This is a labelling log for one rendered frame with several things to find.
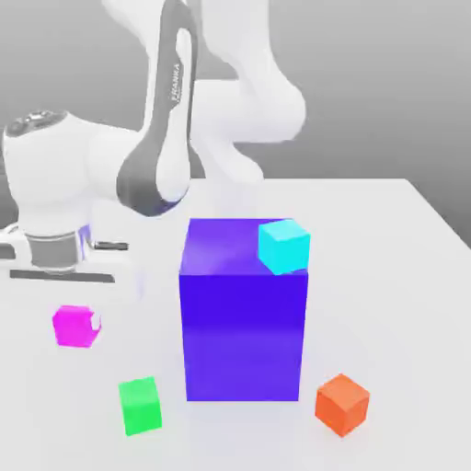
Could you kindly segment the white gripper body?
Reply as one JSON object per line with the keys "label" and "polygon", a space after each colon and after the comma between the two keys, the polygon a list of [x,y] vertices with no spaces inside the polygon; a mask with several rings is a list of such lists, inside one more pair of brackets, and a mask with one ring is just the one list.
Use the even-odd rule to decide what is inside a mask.
{"label": "white gripper body", "polygon": [[66,271],[0,260],[0,297],[11,301],[127,301],[141,291],[141,272],[126,258],[97,258]]}

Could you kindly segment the small magenta cube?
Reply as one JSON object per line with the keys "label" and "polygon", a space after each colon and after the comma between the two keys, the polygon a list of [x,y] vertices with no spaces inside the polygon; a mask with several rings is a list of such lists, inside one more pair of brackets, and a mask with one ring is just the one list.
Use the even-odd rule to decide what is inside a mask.
{"label": "small magenta cube", "polygon": [[53,315],[56,342],[62,347],[90,348],[100,330],[93,330],[90,317],[95,311],[83,305],[62,305]]}

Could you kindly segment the small green cube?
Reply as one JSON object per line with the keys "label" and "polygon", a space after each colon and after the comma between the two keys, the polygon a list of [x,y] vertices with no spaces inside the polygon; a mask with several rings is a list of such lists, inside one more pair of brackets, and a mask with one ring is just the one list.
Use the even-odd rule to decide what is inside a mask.
{"label": "small green cube", "polygon": [[160,398],[153,376],[120,383],[119,394],[127,436],[162,427]]}

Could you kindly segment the small cyan cube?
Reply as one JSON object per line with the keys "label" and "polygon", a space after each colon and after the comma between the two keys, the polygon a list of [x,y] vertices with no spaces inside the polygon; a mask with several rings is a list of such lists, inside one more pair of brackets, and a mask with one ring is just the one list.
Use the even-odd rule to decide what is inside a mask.
{"label": "small cyan cube", "polygon": [[258,259],[275,275],[306,270],[310,234],[294,219],[283,219],[258,227]]}

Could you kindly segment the small orange cube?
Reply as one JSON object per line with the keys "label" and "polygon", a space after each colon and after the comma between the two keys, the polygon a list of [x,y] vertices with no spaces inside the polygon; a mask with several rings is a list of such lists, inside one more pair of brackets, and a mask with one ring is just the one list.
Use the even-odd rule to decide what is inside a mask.
{"label": "small orange cube", "polygon": [[345,437],[366,419],[370,393],[343,373],[316,392],[315,415],[339,437]]}

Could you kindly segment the large blue box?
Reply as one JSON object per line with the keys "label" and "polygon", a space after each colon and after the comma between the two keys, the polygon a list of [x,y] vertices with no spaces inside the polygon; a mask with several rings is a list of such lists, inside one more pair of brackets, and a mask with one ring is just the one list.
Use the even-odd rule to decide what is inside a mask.
{"label": "large blue box", "polygon": [[299,397],[309,273],[258,259],[258,227],[278,220],[190,219],[178,274],[189,401]]}

